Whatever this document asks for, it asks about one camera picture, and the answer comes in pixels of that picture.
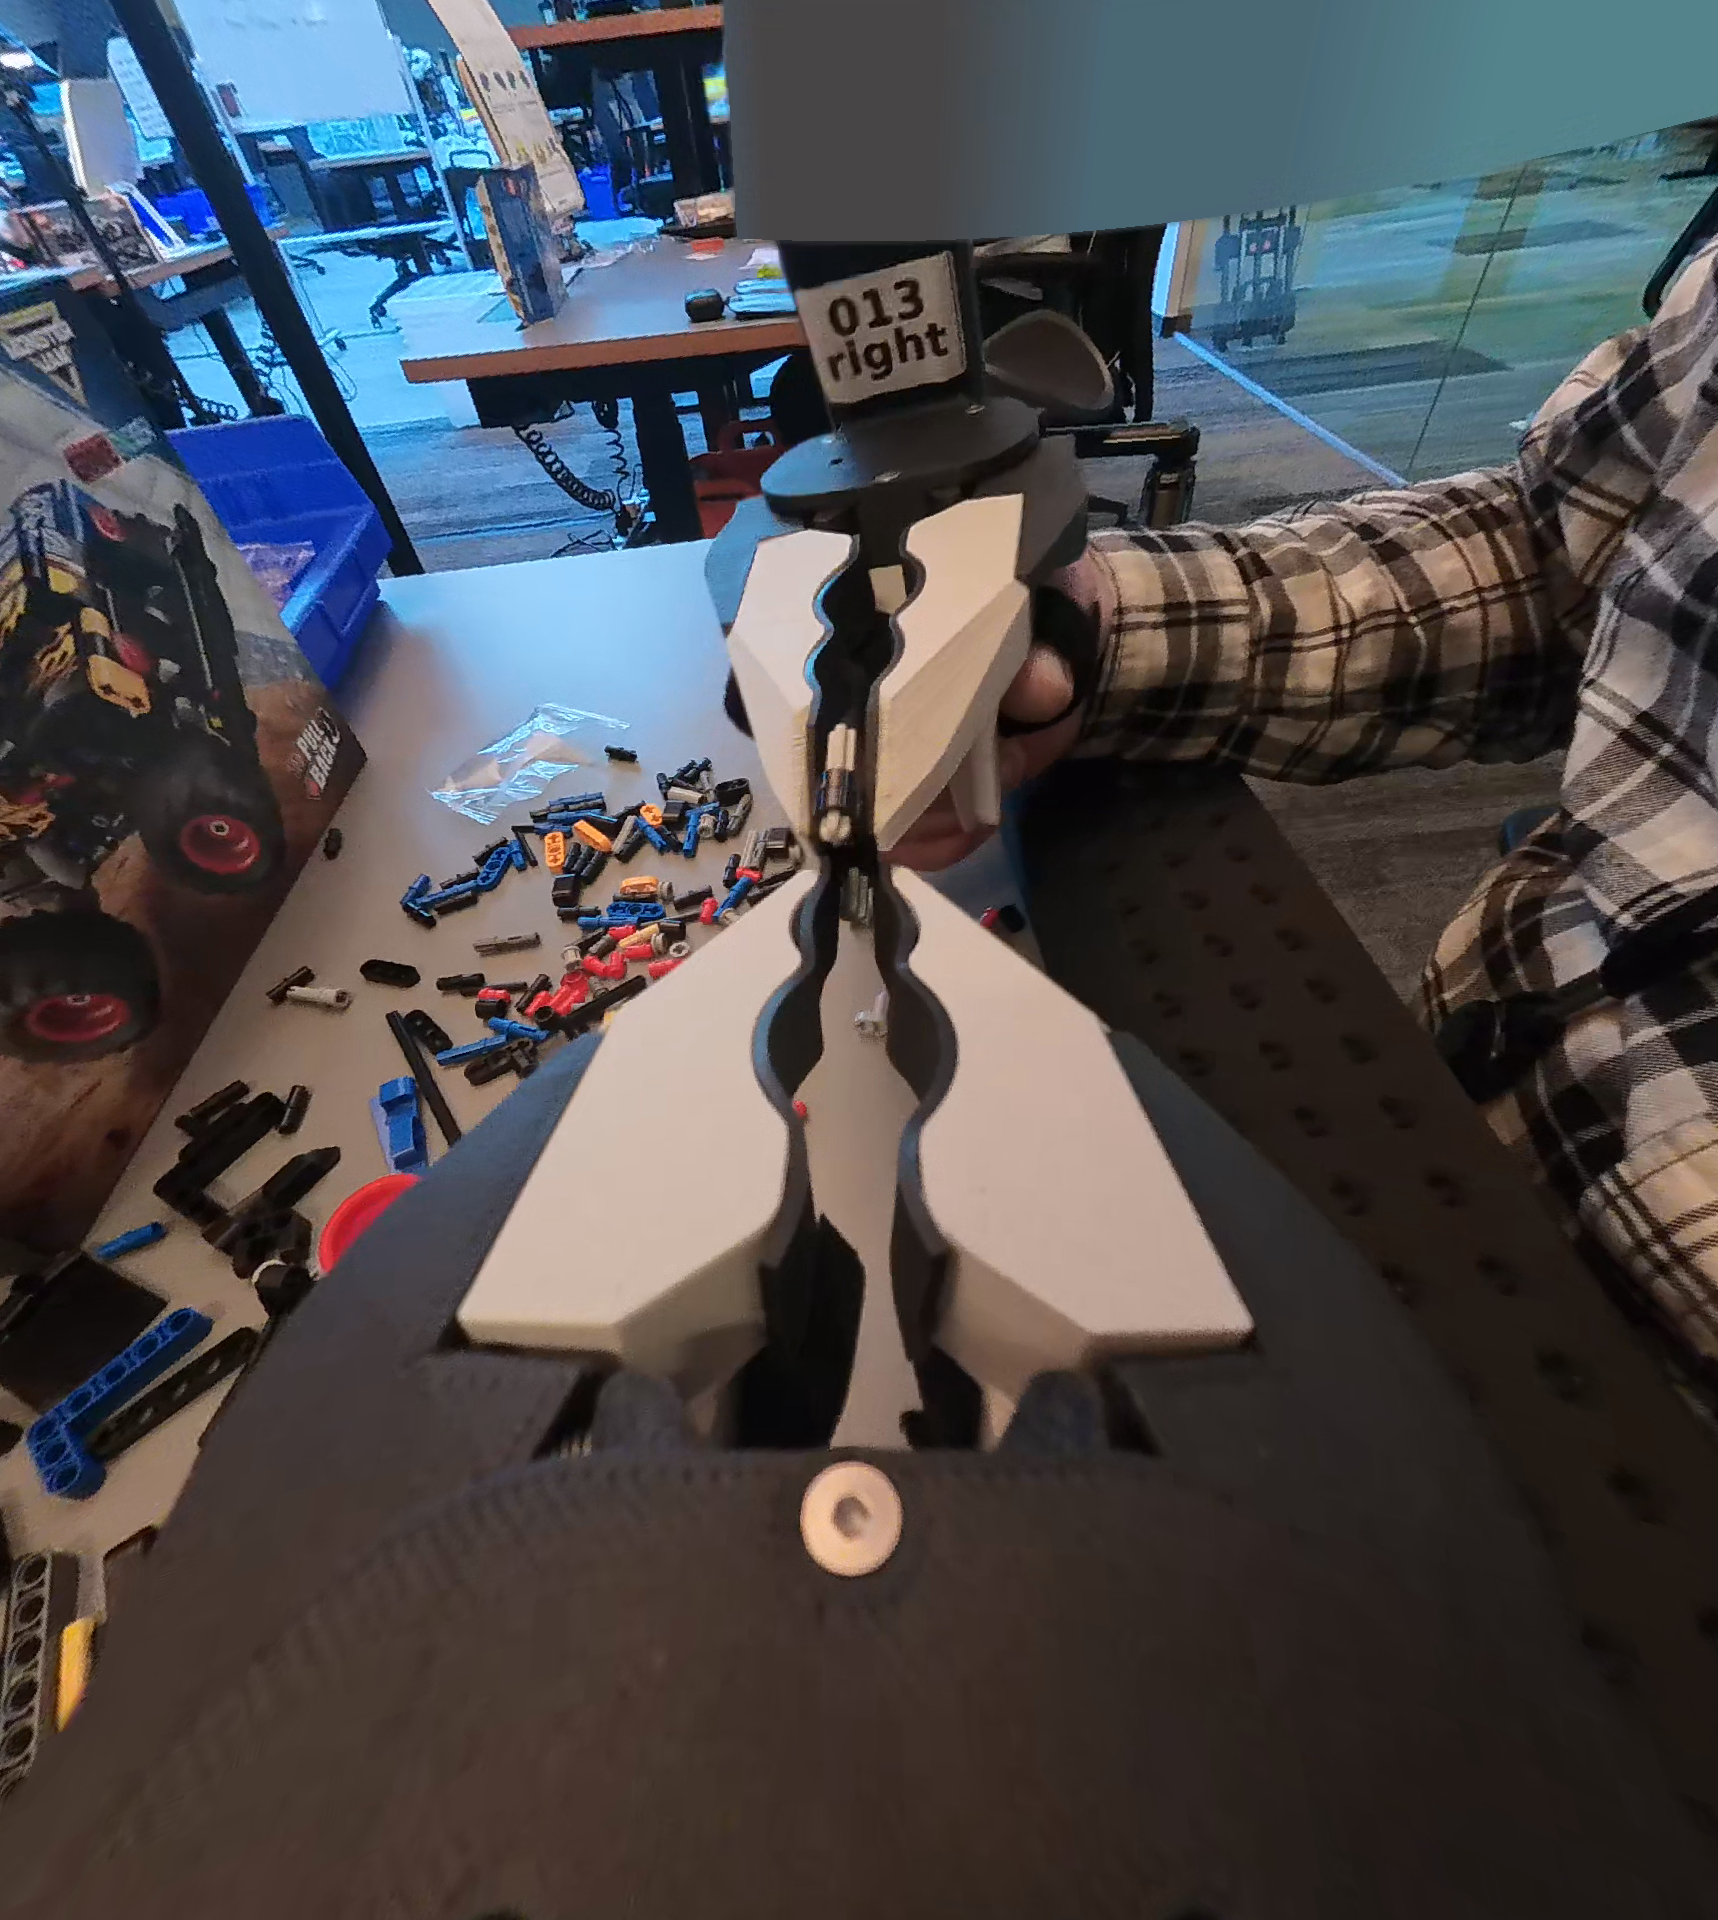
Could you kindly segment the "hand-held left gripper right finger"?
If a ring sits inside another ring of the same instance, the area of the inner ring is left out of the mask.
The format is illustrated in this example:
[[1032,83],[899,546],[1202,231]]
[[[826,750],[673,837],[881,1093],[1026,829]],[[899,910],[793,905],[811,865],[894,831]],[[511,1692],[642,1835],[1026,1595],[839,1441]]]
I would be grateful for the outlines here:
[[894,1315],[916,1447],[974,1447],[1043,1376],[1229,1354],[1254,1313],[1114,1032],[923,875],[881,882],[889,1058],[915,1091],[894,1161]]

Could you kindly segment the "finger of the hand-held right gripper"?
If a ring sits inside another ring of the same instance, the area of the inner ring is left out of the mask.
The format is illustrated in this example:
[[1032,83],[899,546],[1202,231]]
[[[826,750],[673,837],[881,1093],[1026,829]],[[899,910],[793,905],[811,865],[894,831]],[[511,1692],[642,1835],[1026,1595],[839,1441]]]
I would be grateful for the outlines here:
[[894,852],[942,793],[967,825],[1001,820],[1001,702],[1032,642],[1022,514],[1020,493],[993,492],[919,519],[904,538],[915,588],[894,612],[894,659],[867,722],[881,852]]
[[882,615],[859,536],[763,539],[726,642],[765,783],[797,831],[812,835],[833,726],[862,724],[872,788]]

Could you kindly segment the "black beam with grey axle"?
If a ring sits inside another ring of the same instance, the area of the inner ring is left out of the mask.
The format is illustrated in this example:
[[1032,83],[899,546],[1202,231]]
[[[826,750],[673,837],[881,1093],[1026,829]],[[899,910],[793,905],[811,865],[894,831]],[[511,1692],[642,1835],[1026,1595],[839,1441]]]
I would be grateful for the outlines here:
[[841,919],[859,932],[872,929],[878,853],[869,739],[859,720],[844,720],[826,732],[815,790],[812,839]]

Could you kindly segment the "person's right forearm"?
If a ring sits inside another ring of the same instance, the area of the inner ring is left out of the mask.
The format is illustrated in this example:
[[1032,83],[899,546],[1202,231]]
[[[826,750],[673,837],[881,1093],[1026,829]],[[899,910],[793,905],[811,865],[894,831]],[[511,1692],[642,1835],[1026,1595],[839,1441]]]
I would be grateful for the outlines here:
[[1101,677],[1074,754],[1330,783],[1558,745],[1623,637],[1700,359],[1666,314],[1592,349],[1497,466],[1096,536]]

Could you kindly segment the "person's right hand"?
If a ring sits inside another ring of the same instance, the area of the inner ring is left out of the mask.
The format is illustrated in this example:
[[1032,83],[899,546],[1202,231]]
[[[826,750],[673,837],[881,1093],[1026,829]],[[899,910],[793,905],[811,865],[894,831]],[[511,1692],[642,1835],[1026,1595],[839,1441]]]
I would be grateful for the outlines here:
[[[1082,736],[1110,642],[1118,592],[1101,538],[1037,588],[1032,645],[998,703],[997,780],[1006,798],[1052,767]],[[891,860],[923,873],[949,870],[989,844],[1003,825],[971,820],[951,792],[891,848]]]

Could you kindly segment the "long black toy axle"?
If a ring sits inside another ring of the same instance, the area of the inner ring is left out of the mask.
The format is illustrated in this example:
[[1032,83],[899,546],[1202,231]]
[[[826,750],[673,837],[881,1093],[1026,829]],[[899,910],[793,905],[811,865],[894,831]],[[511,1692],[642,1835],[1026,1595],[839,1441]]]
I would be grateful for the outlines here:
[[386,1011],[385,1020],[407,1062],[409,1073],[415,1079],[419,1102],[424,1114],[432,1120],[444,1146],[454,1146],[458,1140],[463,1140],[463,1125],[454,1116],[444,1091],[441,1089],[439,1069],[432,1062],[432,1055],[426,1051],[415,1026],[405,1014]]

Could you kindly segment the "large red toy wheel hub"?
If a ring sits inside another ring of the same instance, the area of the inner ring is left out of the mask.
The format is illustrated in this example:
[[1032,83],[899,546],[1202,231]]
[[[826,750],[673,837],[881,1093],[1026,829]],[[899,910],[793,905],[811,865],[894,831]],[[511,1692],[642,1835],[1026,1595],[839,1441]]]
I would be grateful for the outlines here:
[[367,1232],[415,1185],[420,1172],[394,1169],[368,1179],[337,1203],[319,1232],[316,1271],[330,1273]]

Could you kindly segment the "pile of small toy pins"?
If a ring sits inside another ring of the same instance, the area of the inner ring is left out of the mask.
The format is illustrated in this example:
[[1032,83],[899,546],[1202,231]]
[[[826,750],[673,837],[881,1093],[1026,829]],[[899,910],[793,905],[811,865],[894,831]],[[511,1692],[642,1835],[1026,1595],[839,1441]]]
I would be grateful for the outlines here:
[[[568,831],[567,870],[546,872],[540,839]],[[803,867],[798,829],[710,754],[653,766],[633,743],[555,780],[450,875],[415,875],[400,912],[456,933],[453,958],[407,959],[434,1011],[400,1004],[434,1067],[475,1084],[525,1075],[549,1044],[614,1020],[706,942],[728,932]],[[542,946],[482,958],[475,942],[540,932]]]

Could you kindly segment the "empty clear plastic bag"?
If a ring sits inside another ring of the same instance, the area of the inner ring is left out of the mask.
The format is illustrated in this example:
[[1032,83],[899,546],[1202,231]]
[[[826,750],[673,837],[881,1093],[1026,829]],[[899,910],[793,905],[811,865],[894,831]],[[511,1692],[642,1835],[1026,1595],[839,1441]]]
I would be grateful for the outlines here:
[[536,707],[439,780],[434,804],[491,825],[515,805],[534,804],[557,780],[607,761],[609,745],[627,745],[631,724],[619,715],[540,702]]

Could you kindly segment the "black office chair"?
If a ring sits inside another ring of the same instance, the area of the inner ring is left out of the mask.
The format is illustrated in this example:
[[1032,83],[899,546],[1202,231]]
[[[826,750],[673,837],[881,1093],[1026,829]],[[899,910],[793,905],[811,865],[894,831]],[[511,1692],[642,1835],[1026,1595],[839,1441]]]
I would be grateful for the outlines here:
[[1160,227],[1028,236],[972,252],[991,387],[1035,408],[1078,460],[1139,461],[1137,496],[1101,493],[1117,524],[1185,522],[1200,426],[1156,416],[1152,291]]

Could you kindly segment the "blue storage bin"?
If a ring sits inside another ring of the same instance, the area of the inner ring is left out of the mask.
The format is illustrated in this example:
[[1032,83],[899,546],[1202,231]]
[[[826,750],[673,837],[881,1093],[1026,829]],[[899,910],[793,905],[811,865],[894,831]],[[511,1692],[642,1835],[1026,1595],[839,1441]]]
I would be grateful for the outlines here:
[[386,524],[306,413],[168,431],[237,546],[309,546],[281,615],[319,681],[337,689],[382,601]]

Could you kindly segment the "blue angled beam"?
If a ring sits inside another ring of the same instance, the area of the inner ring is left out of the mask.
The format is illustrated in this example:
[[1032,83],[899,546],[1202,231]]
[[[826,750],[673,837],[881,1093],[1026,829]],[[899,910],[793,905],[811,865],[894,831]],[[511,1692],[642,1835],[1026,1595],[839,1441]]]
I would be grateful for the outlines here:
[[89,1499],[105,1486],[105,1465],[89,1441],[212,1331],[199,1307],[164,1312],[92,1376],[83,1380],[26,1430],[26,1452],[40,1489],[63,1499]]

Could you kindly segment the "black flat toy panel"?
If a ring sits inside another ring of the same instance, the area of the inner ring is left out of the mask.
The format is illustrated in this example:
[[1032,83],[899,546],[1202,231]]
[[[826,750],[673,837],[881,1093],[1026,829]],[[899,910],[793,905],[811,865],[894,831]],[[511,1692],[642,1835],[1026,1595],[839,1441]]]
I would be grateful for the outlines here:
[[111,1262],[75,1252],[22,1275],[0,1307],[0,1388],[43,1413],[116,1360],[170,1301]]

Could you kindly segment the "person in plaid shirt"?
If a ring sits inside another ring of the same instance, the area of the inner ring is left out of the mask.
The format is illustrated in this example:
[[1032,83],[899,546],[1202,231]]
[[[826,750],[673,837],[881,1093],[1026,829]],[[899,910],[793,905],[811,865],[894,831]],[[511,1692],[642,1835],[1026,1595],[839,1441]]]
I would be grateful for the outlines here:
[[1435,1035],[1560,999],[1485,1102],[1581,1250],[1669,1334],[1718,1421],[1718,234],[1658,311],[1704,378],[1624,564],[1552,817],[1487,875],[1423,972]]

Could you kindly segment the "toy truck set box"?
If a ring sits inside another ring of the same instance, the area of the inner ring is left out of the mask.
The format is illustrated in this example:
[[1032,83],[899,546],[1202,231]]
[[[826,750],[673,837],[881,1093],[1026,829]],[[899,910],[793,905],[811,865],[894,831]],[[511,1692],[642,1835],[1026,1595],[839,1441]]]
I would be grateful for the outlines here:
[[0,277],[0,1275],[89,1235],[362,764],[87,296]]

